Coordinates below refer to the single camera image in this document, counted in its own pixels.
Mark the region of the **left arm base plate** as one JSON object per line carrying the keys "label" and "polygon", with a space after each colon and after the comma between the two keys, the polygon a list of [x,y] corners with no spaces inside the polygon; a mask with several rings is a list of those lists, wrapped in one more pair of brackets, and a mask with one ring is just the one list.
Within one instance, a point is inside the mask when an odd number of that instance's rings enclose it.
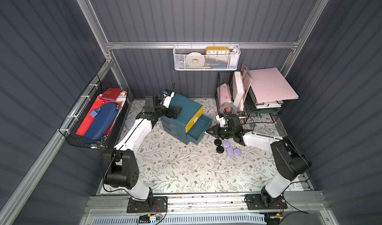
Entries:
{"label": "left arm base plate", "polygon": [[168,197],[159,196],[148,198],[145,201],[129,199],[126,212],[136,213],[166,213],[168,211]]}

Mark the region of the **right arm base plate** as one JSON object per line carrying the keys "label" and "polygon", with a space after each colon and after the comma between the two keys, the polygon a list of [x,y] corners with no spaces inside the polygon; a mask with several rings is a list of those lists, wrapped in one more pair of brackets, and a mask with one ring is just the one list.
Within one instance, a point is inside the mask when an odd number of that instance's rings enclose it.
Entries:
{"label": "right arm base plate", "polygon": [[281,210],[287,209],[287,203],[283,196],[272,198],[267,194],[247,194],[244,202],[249,210]]}

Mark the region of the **teal drawer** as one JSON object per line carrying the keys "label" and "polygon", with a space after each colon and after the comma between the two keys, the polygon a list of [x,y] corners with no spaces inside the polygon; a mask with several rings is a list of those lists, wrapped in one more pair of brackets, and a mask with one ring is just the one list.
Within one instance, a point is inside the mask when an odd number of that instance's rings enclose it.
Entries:
{"label": "teal drawer", "polygon": [[205,115],[201,115],[197,122],[186,133],[186,139],[194,144],[199,144],[204,137],[206,130],[208,130],[211,125],[212,119]]}

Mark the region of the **teal drawer cabinet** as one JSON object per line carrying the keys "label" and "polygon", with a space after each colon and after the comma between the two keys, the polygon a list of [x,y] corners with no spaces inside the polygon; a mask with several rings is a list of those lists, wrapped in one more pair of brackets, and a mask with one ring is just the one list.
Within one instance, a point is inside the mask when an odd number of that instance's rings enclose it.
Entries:
{"label": "teal drawer cabinet", "polygon": [[186,98],[180,94],[175,94],[172,98],[171,107],[180,107],[182,111],[176,119],[170,119],[166,116],[161,118],[163,130],[181,141],[184,144],[188,144],[190,141],[186,139],[185,126],[188,123],[187,109],[202,106],[201,104]]}

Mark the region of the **yellow top drawer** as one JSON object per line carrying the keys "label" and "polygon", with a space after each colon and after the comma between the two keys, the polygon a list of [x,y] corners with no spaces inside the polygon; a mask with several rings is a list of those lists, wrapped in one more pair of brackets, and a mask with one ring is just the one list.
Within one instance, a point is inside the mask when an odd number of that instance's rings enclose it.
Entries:
{"label": "yellow top drawer", "polygon": [[186,132],[189,132],[198,119],[202,116],[204,112],[204,106],[198,106],[194,108],[187,109],[188,123],[185,126]]}

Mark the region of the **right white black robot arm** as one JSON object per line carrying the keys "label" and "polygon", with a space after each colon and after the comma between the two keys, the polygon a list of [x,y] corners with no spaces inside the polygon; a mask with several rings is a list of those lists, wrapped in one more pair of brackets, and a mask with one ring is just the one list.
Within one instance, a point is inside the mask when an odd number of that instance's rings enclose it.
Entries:
{"label": "right white black robot arm", "polygon": [[243,146],[256,147],[272,154],[277,172],[261,190],[263,203],[280,199],[293,181],[311,168],[311,161],[303,148],[289,136],[268,136],[244,129],[236,114],[218,115],[218,124],[206,130],[216,139],[233,139]]}

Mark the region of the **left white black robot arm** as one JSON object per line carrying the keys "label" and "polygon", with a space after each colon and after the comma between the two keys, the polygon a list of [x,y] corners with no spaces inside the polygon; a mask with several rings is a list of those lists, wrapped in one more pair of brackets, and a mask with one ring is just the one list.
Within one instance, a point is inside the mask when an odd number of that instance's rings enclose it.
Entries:
{"label": "left white black robot arm", "polygon": [[103,185],[109,185],[126,192],[133,200],[144,202],[152,190],[139,179],[139,167],[135,157],[140,145],[163,116],[177,118],[182,111],[171,107],[175,92],[166,92],[159,102],[155,97],[147,97],[145,107],[136,116],[128,134],[112,149],[104,153]]}

